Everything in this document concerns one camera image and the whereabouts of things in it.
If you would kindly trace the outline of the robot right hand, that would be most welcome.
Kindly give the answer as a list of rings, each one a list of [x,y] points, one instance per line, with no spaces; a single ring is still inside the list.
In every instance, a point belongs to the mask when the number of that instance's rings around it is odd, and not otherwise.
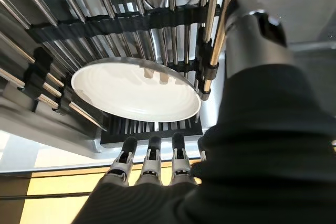
[[[335,223],[335,117],[257,0],[225,12],[226,75],[202,139],[200,185],[119,186],[100,179],[74,223]]]

